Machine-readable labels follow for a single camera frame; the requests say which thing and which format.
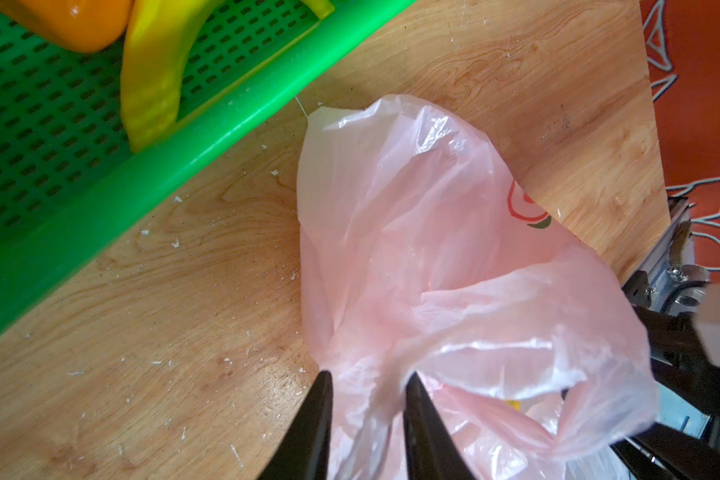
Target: clear plastic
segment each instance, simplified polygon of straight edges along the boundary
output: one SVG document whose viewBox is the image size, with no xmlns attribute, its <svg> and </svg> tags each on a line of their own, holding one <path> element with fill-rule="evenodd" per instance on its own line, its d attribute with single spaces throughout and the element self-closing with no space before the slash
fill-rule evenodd
<svg viewBox="0 0 720 480">
<path fill-rule="evenodd" d="M 656 417 L 614 274 L 470 124 L 404 95 L 320 108 L 297 195 L 305 341 L 334 379 L 331 478 L 405 478 L 413 370 L 480 478 L 562 480 Z"/>
</svg>

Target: orange bell pepper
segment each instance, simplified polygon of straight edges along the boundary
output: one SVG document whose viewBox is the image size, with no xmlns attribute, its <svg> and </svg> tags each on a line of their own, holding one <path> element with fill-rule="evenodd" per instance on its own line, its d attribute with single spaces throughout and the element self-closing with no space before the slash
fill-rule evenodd
<svg viewBox="0 0 720 480">
<path fill-rule="evenodd" d="M 133 0 L 0 0 L 0 12 L 73 52 L 96 52 L 125 31 Z"/>
</svg>

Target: white triangle drawing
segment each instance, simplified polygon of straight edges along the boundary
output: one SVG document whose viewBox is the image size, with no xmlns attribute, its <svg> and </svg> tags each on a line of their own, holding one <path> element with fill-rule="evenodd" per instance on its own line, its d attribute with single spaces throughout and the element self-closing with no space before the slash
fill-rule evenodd
<svg viewBox="0 0 720 480">
<path fill-rule="evenodd" d="M 666 52 L 666 36 L 664 35 L 664 1 L 665 0 L 656 0 L 656 3 L 653 4 L 648 18 L 646 18 L 645 23 L 643 23 L 643 32 L 648 28 L 648 24 L 650 24 L 652 20 L 655 21 L 650 35 L 648 35 L 648 39 L 646 40 L 646 47 L 653 50 L 660 57 L 660 62 L 652 58 L 650 52 L 648 52 L 648 62 L 652 63 L 652 65 L 659 70 L 672 72 L 674 65 L 672 65 L 672 61 Z"/>
<path fill-rule="evenodd" d="M 661 80 L 656 80 L 655 82 L 651 82 L 650 89 L 653 91 L 654 88 L 660 87 L 659 90 L 656 90 L 653 93 L 653 101 L 656 101 L 659 99 L 660 96 L 664 94 L 664 92 L 672 86 L 673 83 L 675 83 L 675 80 L 677 80 L 676 74 L 670 74 L 662 78 Z"/>
</svg>

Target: green basket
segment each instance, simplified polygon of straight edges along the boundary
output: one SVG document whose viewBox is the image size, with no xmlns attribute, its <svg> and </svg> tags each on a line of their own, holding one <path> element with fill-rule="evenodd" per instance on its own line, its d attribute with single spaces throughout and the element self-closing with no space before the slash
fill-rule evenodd
<svg viewBox="0 0 720 480">
<path fill-rule="evenodd" d="M 180 120 L 230 91 L 138 154 L 122 41 L 76 54 L 0 14 L 0 332 L 412 2 L 335 0 L 319 21 L 299 0 L 229 0 L 192 46 Z"/>
</svg>

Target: wood grain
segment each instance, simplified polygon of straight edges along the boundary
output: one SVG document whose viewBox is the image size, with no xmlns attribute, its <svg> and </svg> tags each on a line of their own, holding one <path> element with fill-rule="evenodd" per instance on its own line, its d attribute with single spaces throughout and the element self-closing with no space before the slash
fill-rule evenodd
<svg viewBox="0 0 720 480">
<path fill-rule="evenodd" d="M 668 225 L 636 2 L 420 0 L 298 98 L 387 93 L 485 130 L 622 280 Z M 292 101 L 0 337 L 0 478 L 258 475 L 316 374 L 305 130 Z"/>
</svg>

